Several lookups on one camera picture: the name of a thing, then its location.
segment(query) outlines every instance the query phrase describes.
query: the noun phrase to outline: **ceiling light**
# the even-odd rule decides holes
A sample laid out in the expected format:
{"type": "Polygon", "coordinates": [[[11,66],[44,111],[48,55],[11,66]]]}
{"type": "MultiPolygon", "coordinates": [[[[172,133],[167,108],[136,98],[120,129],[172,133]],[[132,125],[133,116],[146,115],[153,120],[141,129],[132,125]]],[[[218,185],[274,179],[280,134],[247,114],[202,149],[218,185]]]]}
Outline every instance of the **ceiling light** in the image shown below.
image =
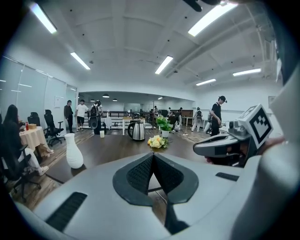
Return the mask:
{"type": "Polygon", "coordinates": [[[88,67],[88,65],[86,65],[86,64],[81,60],[81,58],[78,57],[78,55],[77,55],[75,52],[72,52],[71,55],[72,55],[72,57],[75,58],[81,65],[83,65],[84,68],[85,68],[86,70],[90,70],[90,68],[88,67]]]}
{"type": "Polygon", "coordinates": [[[220,16],[227,13],[231,9],[235,8],[238,4],[228,3],[224,6],[217,5],[211,11],[209,11],[203,18],[201,18],[189,31],[188,33],[192,36],[196,36],[199,32],[205,29],[213,21],[217,20],[220,16]]]}
{"type": "Polygon", "coordinates": [[[50,22],[46,14],[43,12],[43,10],[39,7],[37,3],[34,3],[31,7],[32,12],[37,16],[37,18],[42,22],[42,24],[49,30],[51,33],[56,32],[56,28],[54,25],[50,22]]]}
{"type": "Polygon", "coordinates": [[[29,86],[29,85],[25,85],[25,84],[20,84],[20,83],[18,83],[18,85],[20,85],[20,86],[24,86],[24,87],[29,87],[29,88],[32,88],[31,86],[29,86]]]}
{"type": "Polygon", "coordinates": [[[242,72],[237,72],[237,73],[233,73],[233,76],[240,76],[240,75],[244,75],[244,74],[251,74],[251,73],[260,73],[262,71],[261,68],[256,68],[256,69],[251,69],[251,70],[247,70],[247,71],[242,71],[242,72]]]}
{"type": "Polygon", "coordinates": [[[167,56],[163,63],[159,66],[159,68],[156,70],[156,74],[160,74],[162,70],[172,61],[173,57],[167,56]]]}
{"type": "Polygon", "coordinates": [[[197,83],[196,85],[197,85],[197,86],[200,86],[200,85],[207,84],[207,83],[211,83],[211,82],[215,82],[215,81],[216,81],[216,80],[213,78],[213,79],[210,79],[210,80],[207,80],[207,81],[204,81],[204,82],[197,83]]]}

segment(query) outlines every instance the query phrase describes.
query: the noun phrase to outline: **round table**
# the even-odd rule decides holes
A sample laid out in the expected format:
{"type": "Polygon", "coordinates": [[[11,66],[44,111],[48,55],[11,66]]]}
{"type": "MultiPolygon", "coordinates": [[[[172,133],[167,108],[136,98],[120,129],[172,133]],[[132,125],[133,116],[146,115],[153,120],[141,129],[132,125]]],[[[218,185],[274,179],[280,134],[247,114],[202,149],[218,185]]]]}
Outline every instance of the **round table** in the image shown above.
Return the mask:
{"type": "Polygon", "coordinates": [[[36,129],[20,132],[20,138],[22,144],[27,144],[33,151],[38,148],[41,156],[50,156],[53,153],[53,150],[48,147],[44,131],[40,126],[37,126],[36,129]]]}

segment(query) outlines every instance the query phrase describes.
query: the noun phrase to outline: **potted plant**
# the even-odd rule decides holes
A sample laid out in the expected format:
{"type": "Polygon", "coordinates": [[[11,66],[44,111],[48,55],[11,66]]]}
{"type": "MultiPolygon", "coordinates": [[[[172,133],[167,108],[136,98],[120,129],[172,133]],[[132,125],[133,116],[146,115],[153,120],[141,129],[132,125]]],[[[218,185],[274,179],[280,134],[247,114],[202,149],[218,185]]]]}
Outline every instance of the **potted plant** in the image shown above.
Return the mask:
{"type": "Polygon", "coordinates": [[[157,124],[160,126],[163,137],[168,137],[169,131],[171,131],[170,121],[164,117],[157,118],[157,124]]]}

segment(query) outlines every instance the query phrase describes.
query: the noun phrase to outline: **white vase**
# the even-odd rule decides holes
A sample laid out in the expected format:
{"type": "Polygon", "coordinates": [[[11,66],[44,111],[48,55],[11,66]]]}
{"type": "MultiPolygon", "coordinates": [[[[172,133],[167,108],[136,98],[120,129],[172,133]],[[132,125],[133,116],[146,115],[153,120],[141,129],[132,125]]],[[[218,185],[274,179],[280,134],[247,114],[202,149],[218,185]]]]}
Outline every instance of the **white vase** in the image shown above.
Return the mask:
{"type": "Polygon", "coordinates": [[[83,155],[75,143],[74,136],[74,133],[68,133],[64,137],[67,141],[67,163],[76,169],[83,165],[83,155]]]}
{"type": "Polygon", "coordinates": [[[169,136],[169,131],[164,131],[161,130],[163,137],[168,137],[169,136]]]}

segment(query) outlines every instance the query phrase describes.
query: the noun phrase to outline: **electric kettle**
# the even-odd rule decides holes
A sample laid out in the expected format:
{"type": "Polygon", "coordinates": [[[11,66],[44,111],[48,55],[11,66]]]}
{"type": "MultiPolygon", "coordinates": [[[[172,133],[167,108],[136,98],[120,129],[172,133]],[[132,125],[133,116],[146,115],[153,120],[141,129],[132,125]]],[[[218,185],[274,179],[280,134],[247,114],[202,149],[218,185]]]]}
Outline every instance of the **electric kettle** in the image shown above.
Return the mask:
{"type": "Polygon", "coordinates": [[[127,129],[128,135],[134,141],[144,141],[145,140],[145,126],[141,121],[134,121],[128,125],[127,129]]]}

